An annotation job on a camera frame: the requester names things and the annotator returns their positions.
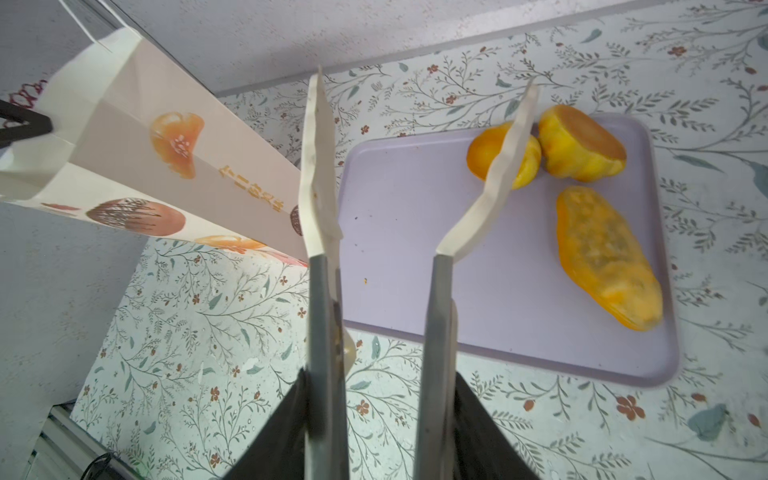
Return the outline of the orange oval fake bread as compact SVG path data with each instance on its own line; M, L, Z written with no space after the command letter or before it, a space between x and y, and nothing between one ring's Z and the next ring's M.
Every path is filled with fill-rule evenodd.
M539 142L546 171L556 178L591 183L621 173L627 163L623 144L584 112L555 105L541 115Z

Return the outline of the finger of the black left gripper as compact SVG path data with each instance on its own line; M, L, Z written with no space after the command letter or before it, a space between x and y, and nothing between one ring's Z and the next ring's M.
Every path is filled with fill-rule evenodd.
M34 110L22 108L6 101L0 101L1 119L10 120L12 126L1 129L1 148L8 148L14 142L49 134L53 131L51 119Z

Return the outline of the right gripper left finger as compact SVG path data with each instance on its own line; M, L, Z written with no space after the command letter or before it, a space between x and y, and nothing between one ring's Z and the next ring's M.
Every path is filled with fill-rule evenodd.
M306 365L229 479L346 479L349 450L335 127L321 73L308 84L298 214L308 260Z

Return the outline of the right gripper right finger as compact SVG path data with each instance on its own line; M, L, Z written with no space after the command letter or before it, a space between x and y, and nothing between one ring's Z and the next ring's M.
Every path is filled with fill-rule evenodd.
M480 243L506 202L524 158L538 95L538 87L528 82L501 150L491 162L482 193L436 249L425 321L416 479L450 479L453 475L458 350L458 313L452 298L454 264Z

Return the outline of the orange fake croissant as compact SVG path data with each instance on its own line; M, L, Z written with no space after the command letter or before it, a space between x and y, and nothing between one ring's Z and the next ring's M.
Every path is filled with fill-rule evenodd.
M659 280L629 223L595 190L570 186L556 200L561 267L623 326L649 331L663 318Z

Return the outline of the printed paper bakery bag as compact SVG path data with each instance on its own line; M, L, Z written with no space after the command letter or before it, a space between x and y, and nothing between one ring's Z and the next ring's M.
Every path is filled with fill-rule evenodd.
M298 168L130 25L93 39L33 110L45 131L3 153L3 201L307 262Z

